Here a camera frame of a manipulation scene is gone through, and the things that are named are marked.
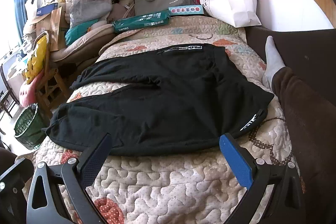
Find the black pants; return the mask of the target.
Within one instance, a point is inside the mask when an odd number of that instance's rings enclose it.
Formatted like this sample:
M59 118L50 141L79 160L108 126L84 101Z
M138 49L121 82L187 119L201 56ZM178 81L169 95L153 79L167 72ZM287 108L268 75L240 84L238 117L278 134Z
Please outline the black pants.
M122 87L62 104L46 135L84 151L109 134L113 156L161 156L215 147L239 138L267 116L273 94L249 82L224 47L183 44L99 61L72 84Z

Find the clear plastic clothing bag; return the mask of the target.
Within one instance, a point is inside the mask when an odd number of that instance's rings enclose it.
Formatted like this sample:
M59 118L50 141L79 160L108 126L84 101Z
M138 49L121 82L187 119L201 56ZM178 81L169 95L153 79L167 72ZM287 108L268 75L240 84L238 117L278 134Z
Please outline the clear plastic clothing bag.
M112 0L66 0L66 21L70 28L94 19L106 19Z

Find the green mesh waste basket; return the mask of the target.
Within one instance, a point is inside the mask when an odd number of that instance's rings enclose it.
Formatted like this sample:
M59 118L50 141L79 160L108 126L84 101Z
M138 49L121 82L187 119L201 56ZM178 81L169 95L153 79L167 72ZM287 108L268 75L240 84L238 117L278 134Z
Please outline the green mesh waste basket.
M36 103L23 110L14 126L15 139L32 150L38 148L44 141L46 134L42 131L45 122Z

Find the brown trouser leg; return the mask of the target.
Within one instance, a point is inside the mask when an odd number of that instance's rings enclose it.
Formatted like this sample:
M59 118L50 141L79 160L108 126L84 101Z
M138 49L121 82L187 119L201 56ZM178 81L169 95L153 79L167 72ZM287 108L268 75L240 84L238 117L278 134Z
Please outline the brown trouser leg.
M335 106L293 71L281 68L272 90L284 111L305 186L307 223L335 223Z

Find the wooden chair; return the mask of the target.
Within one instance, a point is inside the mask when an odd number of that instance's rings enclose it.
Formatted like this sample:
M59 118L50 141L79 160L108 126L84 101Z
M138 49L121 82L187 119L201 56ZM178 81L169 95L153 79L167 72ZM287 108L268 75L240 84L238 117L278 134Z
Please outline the wooden chair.
M59 74L58 67L50 61L50 32L48 30L43 31L35 39L34 46L42 38L46 38L46 54L43 63L42 78L35 86L35 96L43 114L48 119L51 119L52 110L70 97L70 91Z

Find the pink cushion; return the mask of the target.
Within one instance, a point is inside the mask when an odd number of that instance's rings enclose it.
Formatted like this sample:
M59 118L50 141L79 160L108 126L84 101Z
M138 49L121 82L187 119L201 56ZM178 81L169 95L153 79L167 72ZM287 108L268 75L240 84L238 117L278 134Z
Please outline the pink cushion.
M43 76L44 71L41 71L29 84L27 81L22 83L19 91L19 103L21 107L28 107L37 102L35 90Z

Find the yellow plush toy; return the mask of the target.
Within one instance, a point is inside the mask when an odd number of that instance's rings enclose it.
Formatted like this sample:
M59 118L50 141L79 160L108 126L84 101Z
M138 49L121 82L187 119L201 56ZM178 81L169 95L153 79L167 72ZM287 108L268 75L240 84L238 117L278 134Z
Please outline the yellow plush toy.
M42 71L43 62L47 49L47 35L43 35L36 44L36 47L27 61L27 68L25 70L26 83L29 85L35 77Z

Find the grey sock foot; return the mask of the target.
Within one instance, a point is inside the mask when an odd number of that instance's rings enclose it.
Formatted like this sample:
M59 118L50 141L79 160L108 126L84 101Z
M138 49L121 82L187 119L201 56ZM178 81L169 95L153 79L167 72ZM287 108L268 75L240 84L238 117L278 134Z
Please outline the grey sock foot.
M272 90L272 80L274 75L283 67L284 61L278 52L272 36L266 38L265 44L266 69L262 77L262 83L265 87Z

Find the beige lounge cushion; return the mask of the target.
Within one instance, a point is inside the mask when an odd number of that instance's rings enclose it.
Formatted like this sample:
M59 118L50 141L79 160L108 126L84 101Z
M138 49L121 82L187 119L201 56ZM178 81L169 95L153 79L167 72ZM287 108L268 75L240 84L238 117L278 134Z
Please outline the beige lounge cushion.
M80 63L98 56L99 51L115 37L112 24L95 28L70 46L50 53L51 61L61 64Z

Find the teal folded cloth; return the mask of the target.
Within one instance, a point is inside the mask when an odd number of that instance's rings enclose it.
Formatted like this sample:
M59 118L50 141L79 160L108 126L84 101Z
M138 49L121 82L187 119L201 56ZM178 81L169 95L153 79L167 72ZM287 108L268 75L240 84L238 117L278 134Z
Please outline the teal folded cloth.
M66 46L70 46L78 38L81 38L83 35L85 35L88 32L88 29L97 22L98 19L94 19L70 28L65 35Z

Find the brown paper bag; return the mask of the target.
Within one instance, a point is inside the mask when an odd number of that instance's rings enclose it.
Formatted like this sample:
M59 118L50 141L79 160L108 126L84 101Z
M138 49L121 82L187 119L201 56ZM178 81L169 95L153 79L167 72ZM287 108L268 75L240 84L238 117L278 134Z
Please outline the brown paper bag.
M69 30L69 24L65 19L65 9L60 7L51 12L50 18L50 51L59 51L66 47L65 35Z

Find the blue cardboard box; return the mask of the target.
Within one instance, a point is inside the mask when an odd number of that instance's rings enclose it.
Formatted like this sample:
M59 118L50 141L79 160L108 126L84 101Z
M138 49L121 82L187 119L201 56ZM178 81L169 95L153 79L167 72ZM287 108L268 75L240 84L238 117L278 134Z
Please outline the blue cardboard box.
M40 7L37 9L37 16L43 16L43 15L49 14L57 8L58 8L58 3L51 3L49 5Z

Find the green paper ream package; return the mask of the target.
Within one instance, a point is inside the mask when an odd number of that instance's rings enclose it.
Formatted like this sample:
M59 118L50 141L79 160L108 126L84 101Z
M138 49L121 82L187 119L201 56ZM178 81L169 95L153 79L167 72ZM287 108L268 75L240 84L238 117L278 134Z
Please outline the green paper ream package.
M120 33L124 31L138 30L147 27L162 26L168 24L170 14L168 10L146 14L141 16L133 16L114 21L114 32Z

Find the light blue toy box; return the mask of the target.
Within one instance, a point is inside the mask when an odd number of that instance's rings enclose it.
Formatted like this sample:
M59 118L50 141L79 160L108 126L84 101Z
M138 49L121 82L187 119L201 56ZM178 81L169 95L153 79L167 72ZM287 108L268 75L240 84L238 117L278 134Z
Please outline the light blue toy box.
M170 16L189 16L189 15L204 15L202 5L186 5L169 7Z

